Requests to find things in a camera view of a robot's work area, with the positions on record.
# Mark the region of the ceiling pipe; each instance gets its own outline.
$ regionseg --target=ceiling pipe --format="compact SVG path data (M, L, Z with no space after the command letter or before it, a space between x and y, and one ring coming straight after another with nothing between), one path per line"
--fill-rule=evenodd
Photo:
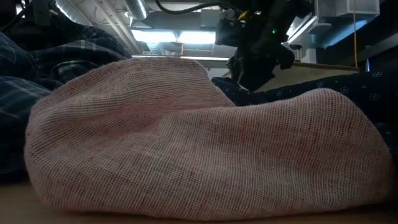
M149 8L145 0L123 0L130 16L136 20L143 20L149 15Z
M71 21L85 26L93 26L80 10L77 9L69 0L56 0L55 3L61 12L64 13Z
M141 50L141 48L139 46L138 41L132 35L131 30L126 28L126 26L124 25L124 22L122 21L122 19L120 19L119 14L109 4L108 0L102 0L102 4L104 4L105 8L110 12L112 18L115 19L116 22L119 24L119 27L122 29L122 31L127 36L127 38L130 40L130 42L133 44L133 46L136 49L137 53L142 54L142 50Z
M153 55L166 55L166 50L162 43L147 43L147 45Z
M129 41L129 39L123 34L123 32L120 30L120 28L113 22L111 17L108 15L108 13L105 11L105 9L102 7L101 3L98 0L91 0L94 5L97 7L100 13L104 15L105 19L109 22L109 24L112 26L112 28L118 33L120 38L122 38L123 42L127 45L127 48L130 50L131 53L133 54L141 54L137 51L135 46Z

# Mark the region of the orange cable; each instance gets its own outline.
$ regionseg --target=orange cable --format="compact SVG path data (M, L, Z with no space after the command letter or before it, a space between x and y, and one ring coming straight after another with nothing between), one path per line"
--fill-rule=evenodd
M355 67L358 68L358 55L356 53L356 0L354 0L354 57L355 57Z

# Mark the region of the cable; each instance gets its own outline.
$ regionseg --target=cable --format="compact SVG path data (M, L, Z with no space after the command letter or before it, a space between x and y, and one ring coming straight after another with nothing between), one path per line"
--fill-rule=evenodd
M358 68L358 54L357 46L356 46L356 0L354 0L354 58L355 58L355 67Z
M228 3L225 3L225 2L204 3L204 4L200 4L200 5L188 8L188 9L183 9L183 10L178 10L178 11L173 11L173 10L166 9L160 3L160 0L155 0L155 3L157 5L157 7L159 7L160 10L162 10L162 11L164 11L166 13L169 13L169 14L173 14L173 15L181 15L181 14L185 14L185 13L188 13L188 12L193 12L193 11L196 11L196 10L199 10L199 9L204 9L204 8L211 7L211 6L225 7L225 8L228 8L228 9L233 9L234 11L238 10L235 6L233 6L231 4L228 4Z
M11 21L9 23L7 23L7 25L5 25L3 28L1 28L1 32L5 33L7 32L13 25L15 25L15 23L17 23L22 16L25 15L26 11L33 5L33 2L35 0L31 0L30 3L28 3L25 8L23 8L23 10L21 12L18 13L18 15L16 15L13 19L11 19Z

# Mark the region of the ceiling light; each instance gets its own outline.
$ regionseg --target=ceiling light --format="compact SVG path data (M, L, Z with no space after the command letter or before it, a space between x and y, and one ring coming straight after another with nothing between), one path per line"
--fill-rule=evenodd
M20 4L16 5L16 11L17 11L17 14L19 14L22 11L22 6Z
M167 56L159 56L159 55L132 55L133 58L153 58L153 57L167 57ZM192 59L192 60L209 60L209 61L218 61L218 62L227 62L229 58L227 57L192 57L192 56L172 56L172 57L179 57L185 59Z
M184 44L214 44L216 42L216 33L184 31L178 41Z
M131 31L136 40L143 41L145 43L159 43L159 42L175 42L177 38L174 32L171 31Z

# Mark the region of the fluorescent light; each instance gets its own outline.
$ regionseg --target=fluorescent light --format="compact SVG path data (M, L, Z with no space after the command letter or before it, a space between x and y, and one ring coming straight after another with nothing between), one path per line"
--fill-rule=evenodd
M149 57L167 57L167 56L159 56L159 55L132 55L133 58L149 58ZM226 62L229 58L226 57L191 57L191 56L171 56L171 57L179 57L185 59L192 59L192 60L211 60L211 61L218 61L218 62Z
M192 59L192 60L213 60L213 61L219 61L219 62L226 62L226 61L229 60L229 58L224 58L224 57L191 57L191 56L181 56L180 58Z
M145 43L159 43L159 42L175 42L174 32L168 31L141 31L132 30L132 34L138 41L143 41Z
M19 14L22 11L22 6L20 4L17 4L16 10L17 10L17 14Z
M216 33L184 31L178 41L184 44L214 44L216 42Z
M61 11L68 19L70 19L71 21L74 22L74 20L67 14L67 12L65 12L65 10L63 10L63 8L62 8L60 5L58 5L58 2L55 2L55 4L57 5L57 8L59 8L60 11Z
M289 40L287 40L288 44L291 44L293 41L295 41L302 33L307 30L310 25L312 25L316 20L318 19L318 16L314 16L312 19L310 19L299 31L297 31Z

